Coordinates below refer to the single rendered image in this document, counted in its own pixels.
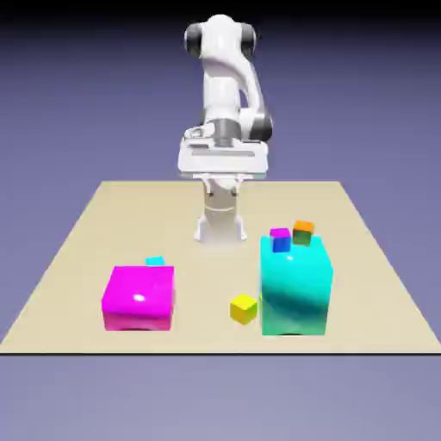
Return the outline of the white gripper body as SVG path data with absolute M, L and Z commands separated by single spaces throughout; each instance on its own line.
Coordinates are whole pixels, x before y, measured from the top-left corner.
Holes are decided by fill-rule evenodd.
M 182 139 L 177 168 L 183 177 L 265 178 L 268 170 L 268 145 L 233 139 L 233 145 L 220 147 L 211 138 Z

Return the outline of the small purple cube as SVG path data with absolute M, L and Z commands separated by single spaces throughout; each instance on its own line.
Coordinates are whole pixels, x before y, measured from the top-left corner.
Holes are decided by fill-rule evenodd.
M 290 251 L 291 233 L 287 227 L 271 228 L 270 230 L 271 250 L 274 253 Z

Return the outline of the small orange cube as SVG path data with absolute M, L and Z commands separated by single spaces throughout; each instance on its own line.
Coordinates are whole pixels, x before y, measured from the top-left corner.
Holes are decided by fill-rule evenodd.
M 315 224 L 311 221 L 297 220 L 292 229 L 293 244 L 310 246 L 314 227 Z

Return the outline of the small yellow cube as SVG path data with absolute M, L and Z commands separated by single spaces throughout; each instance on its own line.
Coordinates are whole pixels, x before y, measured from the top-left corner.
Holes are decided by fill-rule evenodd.
M 241 294 L 230 302 L 230 317 L 241 325 L 252 322 L 258 314 L 258 302 L 249 295 Z

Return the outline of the large cyan box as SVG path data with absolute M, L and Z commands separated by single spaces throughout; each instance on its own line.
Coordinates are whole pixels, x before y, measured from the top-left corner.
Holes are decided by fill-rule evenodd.
M 260 324 L 264 336 L 321 336 L 326 332 L 333 267 L 322 238 L 273 252 L 260 238 Z

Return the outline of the large magenta box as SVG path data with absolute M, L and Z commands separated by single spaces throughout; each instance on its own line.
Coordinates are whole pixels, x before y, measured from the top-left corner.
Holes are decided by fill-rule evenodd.
M 102 296 L 107 331 L 169 331 L 175 303 L 172 266 L 116 266 Z

